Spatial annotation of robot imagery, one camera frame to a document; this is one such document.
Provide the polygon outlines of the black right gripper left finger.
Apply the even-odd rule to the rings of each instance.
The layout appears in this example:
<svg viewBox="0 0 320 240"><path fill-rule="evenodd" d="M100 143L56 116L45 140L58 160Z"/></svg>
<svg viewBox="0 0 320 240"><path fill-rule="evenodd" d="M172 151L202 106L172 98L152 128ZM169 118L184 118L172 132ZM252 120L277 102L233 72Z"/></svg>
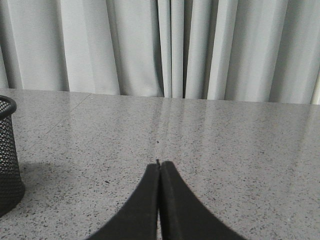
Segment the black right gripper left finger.
<svg viewBox="0 0 320 240"><path fill-rule="evenodd" d="M157 238L160 166L149 164L130 198L90 240L155 240Z"/></svg>

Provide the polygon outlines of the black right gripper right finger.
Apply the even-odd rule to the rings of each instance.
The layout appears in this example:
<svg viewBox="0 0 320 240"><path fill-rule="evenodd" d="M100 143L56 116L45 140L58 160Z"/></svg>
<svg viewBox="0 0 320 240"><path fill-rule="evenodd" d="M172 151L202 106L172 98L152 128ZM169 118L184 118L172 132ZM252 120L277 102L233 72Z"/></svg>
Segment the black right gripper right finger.
<svg viewBox="0 0 320 240"><path fill-rule="evenodd" d="M164 240L243 240L194 195L171 161L160 167L159 214Z"/></svg>

